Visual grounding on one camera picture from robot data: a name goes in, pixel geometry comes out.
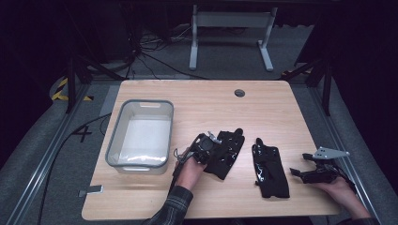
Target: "human hand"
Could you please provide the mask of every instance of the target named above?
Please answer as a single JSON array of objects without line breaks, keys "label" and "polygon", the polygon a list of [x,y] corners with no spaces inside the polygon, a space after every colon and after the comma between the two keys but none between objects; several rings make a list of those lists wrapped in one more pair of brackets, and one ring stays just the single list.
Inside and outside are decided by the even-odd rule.
[{"label": "human hand", "polygon": [[311,184],[311,186],[325,190],[334,201],[341,204],[349,212],[352,219],[371,217],[343,177],[337,177],[330,184],[316,183]]},{"label": "human hand", "polygon": [[176,180],[176,186],[182,186],[188,190],[192,190],[199,181],[199,178],[205,168],[206,165],[196,162],[193,157],[188,158],[182,167],[179,177]]}]

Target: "sleeve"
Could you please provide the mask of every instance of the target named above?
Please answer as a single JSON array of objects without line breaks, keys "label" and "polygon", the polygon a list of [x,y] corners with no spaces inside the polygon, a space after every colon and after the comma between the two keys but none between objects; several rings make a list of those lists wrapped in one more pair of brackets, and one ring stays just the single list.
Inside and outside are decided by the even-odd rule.
[{"label": "sleeve", "polygon": [[380,225],[380,223],[376,218],[368,217],[358,219],[346,219],[339,222],[337,225]]},{"label": "sleeve", "polygon": [[164,205],[152,218],[144,221],[143,225],[167,224],[178,225],[184,220],[193,194],[181,186],[175,186],[167,196]]}]

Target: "black wrist brace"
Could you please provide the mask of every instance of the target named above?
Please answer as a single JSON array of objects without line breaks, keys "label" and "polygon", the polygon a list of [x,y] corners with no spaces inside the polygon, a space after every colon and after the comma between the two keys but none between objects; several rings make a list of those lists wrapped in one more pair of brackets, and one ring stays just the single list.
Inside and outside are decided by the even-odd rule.
[{"label": "black wrist brace", "polygon": [[245,142],[245,137],[243,136],[243,130],[238,128],[234,133],[220,131],[217,139],[222,141],[222,146],[214,152],[205,168],[205,172],[213,173],[221,180],[224,180],[237,160],[237,155]]},{"label": "black wrist brace", "polygon": [[290,198],[278,148],[266,146],[257,138],[252,150],[257,176],[255,184],[260,187],[263,198]]}]

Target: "wooden table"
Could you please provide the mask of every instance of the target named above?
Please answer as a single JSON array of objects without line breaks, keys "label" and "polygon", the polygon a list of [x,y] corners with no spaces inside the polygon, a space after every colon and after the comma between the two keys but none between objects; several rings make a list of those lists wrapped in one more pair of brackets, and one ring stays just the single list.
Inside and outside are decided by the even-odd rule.
[{"label": "wooden table", "polygon": [[[245,92],[237,97],[237,89]],[[175,107],[168,169],[163,175],[121,174],[105,161],[115,121],[128,99],[166,99]],[[83,218],[142,219],[163,205],[176,163],[174,149],[190,146],[199,133],[243,129],[246,138],[224,181],[204,173],[193,190],[186,218],[241,218],[333,215],[340,206],[326,193],[291,175],[289,168],[314,169],[302,153],[316,151],[314,141],[287,82],[263,81],[127,81],[122,82],[100,150],[91,186],[103,192],[86,196]],[[261,198],[253,167],[252,145],[261,138],[280,150],[290,199]]]}]

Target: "clear plastic bin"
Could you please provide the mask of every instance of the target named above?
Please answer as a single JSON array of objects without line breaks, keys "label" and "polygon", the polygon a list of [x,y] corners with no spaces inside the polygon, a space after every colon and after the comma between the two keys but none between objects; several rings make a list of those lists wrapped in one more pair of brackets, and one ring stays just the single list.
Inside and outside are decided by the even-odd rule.
[{"label": "clear plastic bin", "polygon": [[117,117],[106,162],[120,173],[165,173],[173,115],[173,103],[167,100],[126,101]]}]

